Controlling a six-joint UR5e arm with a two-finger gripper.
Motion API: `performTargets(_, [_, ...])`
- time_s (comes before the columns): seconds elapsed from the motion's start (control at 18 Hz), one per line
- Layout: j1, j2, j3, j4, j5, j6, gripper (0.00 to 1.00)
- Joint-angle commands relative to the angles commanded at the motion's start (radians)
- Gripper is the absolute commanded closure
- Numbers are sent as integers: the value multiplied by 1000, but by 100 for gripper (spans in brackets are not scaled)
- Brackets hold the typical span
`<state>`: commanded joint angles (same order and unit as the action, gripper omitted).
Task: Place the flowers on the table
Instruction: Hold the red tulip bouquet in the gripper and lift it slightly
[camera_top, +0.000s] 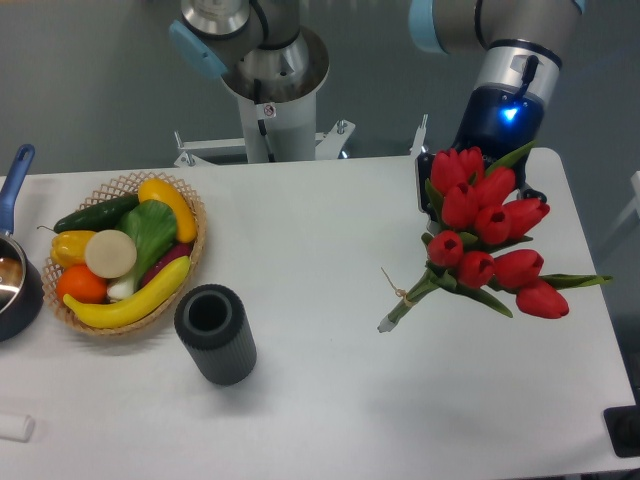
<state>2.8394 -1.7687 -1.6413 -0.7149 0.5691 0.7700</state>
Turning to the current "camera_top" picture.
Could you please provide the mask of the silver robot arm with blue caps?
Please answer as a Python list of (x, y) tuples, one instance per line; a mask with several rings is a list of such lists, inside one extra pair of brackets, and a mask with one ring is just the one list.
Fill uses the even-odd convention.
[[(562, 68), (581, 1), (415, 1), (414, 44), (426, 52), (485, 54), (453, 141), (486, 166), (512, 166), (523, 197), (526, 159)], [(296, 1), (185, 1), (171, 42), (200, 75), (235, 96), (252, 163), (334, 159), (350, 133), (316, 134), (316, 94), (329, 72), (325, 44), (300, 22)]]

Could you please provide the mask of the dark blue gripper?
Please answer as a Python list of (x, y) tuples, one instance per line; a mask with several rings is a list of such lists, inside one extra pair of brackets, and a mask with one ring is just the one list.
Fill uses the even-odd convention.
[[(497, 87), (480, 87), (471, 94), (452, 147), (457, 151), (478, 147), (486, 157), (498, 160), (533, 141), (543, 117), (544, 107), (537, 100), (517, 97)], [(435, 219), (436, 214), (426, 191), (426, 181), (430, 179), (434, 158), (433, 154), (422, 152), (415, 159), (419, 210), (430, 219)], [(517, 198), (546, 202), (547, 196), (527, 183), (526, 163), (527, 158), (523, 158), (512, 167)]]

